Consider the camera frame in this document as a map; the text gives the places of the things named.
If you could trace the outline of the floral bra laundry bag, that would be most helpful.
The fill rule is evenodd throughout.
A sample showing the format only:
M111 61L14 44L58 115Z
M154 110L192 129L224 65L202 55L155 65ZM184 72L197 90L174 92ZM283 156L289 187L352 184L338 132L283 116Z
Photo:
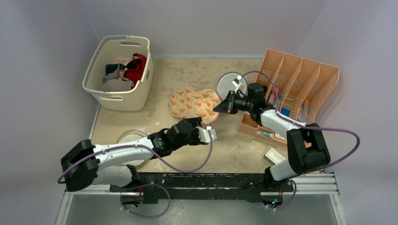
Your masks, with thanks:
M203 123L211 124L219 116L214 108L220 102L221 99L214 90L185 87L171 95L168 101L168 111L174 118L201 117Z

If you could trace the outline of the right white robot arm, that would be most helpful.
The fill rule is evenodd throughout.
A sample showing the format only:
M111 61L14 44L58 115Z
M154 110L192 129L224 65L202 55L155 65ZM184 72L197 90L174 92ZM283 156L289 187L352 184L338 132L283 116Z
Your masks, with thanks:
M330 154L318 125L288 122L287 117L266 101L266 89L266 86L255 82L248 85L247 95L231 90L213 111L226 114L248 112L253 122L286 139L287 159L266 168L263 174L265 188L274 191L293 176L328 165Z

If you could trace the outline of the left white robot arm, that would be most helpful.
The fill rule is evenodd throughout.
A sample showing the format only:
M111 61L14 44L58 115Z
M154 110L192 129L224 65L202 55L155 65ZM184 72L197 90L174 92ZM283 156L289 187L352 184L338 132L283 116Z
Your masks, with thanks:
M99 145L89 139L82 140L61 158L63 173L57 182L65 184L69 192L90 185L115 185L136 191L140 179L130 162L163 160L185 145L213 145L217 138L215 130L211 126L203 128L201 123L201 117L183 119L171 128L126 143Z

